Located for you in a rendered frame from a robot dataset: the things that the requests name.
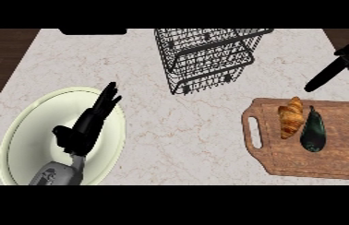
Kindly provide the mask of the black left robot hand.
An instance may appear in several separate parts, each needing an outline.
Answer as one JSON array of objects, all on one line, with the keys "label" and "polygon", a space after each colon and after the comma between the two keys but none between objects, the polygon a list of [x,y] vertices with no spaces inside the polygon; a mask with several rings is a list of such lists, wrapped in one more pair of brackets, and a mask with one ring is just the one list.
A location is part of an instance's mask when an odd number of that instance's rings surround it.
[{"label": "black left robot hand", "polygon": [[96,144],[105,119],[119,101],[121,96],[116,95],[115,83],[111,82],[97,96],[94,105],[80,115],[74,126],[56,125],[53,127],[51,133],[65,153],[81,157],[88,154]]}]

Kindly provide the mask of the dark green eggplant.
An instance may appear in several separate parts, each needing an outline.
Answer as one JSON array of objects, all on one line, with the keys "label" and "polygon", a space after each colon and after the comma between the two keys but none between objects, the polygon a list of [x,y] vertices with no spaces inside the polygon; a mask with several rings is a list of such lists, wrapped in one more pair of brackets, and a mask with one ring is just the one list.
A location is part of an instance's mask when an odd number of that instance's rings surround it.
[{"label": "dark green eggplant", "polygon": [[309,114],[300,136],[300,143],[303,148],[310,152],[319,152],[325,145],[322,117],[313,106],[309,106]]}]

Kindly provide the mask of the pale green round plate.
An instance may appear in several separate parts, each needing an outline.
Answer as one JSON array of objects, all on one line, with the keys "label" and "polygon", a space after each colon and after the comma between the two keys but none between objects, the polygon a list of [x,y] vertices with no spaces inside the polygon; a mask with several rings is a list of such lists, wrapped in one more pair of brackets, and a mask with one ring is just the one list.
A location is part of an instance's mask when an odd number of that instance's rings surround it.
[{"label": "pale green round plate", "polygon": [[22,110],[0,145],[4,185],[96,185],[116,163],[125,116],[115,84],[59,89]]}]

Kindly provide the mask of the golden brown croissant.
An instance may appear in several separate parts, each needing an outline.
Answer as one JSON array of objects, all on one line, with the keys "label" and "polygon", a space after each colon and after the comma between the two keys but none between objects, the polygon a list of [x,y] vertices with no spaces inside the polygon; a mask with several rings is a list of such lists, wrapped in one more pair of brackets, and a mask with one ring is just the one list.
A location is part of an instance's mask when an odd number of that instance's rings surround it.
[{"label": "golden brown croissant", "polygon": [[281,124],[281,138],[288,139],[297,133],[304,123],[303,103],[298,97],[292,97],[287,106],[278,107],[278,117]]}]

